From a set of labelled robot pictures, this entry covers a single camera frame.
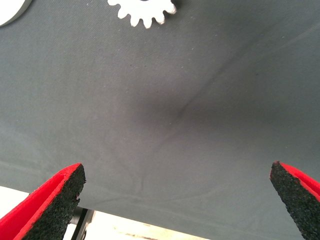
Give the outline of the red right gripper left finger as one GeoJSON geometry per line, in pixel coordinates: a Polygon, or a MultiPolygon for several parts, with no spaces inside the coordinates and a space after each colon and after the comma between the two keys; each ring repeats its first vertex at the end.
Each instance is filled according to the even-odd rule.
{"type": "Polygon", "coordinates": [[[81,163],[61,169],[0,219],[0,238],[62,240],[85,182],[81,163]]]}

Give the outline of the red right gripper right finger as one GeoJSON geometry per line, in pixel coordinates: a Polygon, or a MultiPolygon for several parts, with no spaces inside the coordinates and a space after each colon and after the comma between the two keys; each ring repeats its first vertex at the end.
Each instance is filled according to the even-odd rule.
{"type": "Polygon", "coordinates": [[[303,171],[275,161],[269,179],[305,240],[320,238],[320,183],[303,171]]]}

